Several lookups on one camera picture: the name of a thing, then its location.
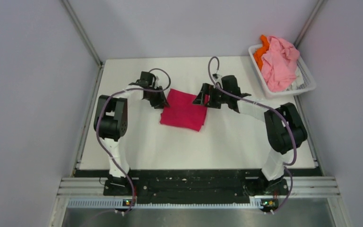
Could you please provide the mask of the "magenta t-shirt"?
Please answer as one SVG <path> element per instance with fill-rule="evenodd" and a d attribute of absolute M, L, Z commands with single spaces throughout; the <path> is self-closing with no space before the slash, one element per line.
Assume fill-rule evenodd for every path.
<path fill-rule="evenodd" d="M 207 107 L 193 104 L 195 95 L 170 89 L 167 96 L 169 107 L 161 113 L 160 124 L 200 131 L 207 116 Z"/>

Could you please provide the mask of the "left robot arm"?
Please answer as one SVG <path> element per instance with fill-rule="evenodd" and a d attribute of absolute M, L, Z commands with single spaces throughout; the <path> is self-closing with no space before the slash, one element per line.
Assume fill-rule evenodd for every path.
<path fill-rule="evenodd" d="M 132 104 L 147 100 L 154 109 L 169 107 L 164 94 L 170 87 L 159 85 L 154 69 L 142 71 L 140 78 L 112 95 L 101 95 L 97 100 L 94 130 L 98 143 L 109 159 L 109 176 L 104 194 L 108 196 L 136 196 L 136 187 L 129 176 L 130 166 L 125 151 L 121 150 L 121 138 L 128 129 L 128 110 Z"/>

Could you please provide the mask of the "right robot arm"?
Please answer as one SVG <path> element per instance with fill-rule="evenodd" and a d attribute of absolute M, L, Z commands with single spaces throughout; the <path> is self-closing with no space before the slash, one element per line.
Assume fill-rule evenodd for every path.
<path fill-rule="evenodd" d="M 220 109 L 223 104 L 239 114 L 249 115 L 266 127 L 271 150 L 261 173 L 256 180 L 249 181 L 243 191 L 250 195 L 271 195 L 283 186 L 283 175 L 288 166 L 297 160 L 297 149 L 308 138 L 307 130 L 293 103 L 273 108 L 261 102 L 249 100 L 249 93 L 241 92 L 234 75 L 210 76 L 213 84 L 204 83 L 193 100 L 194 105 Z"/>

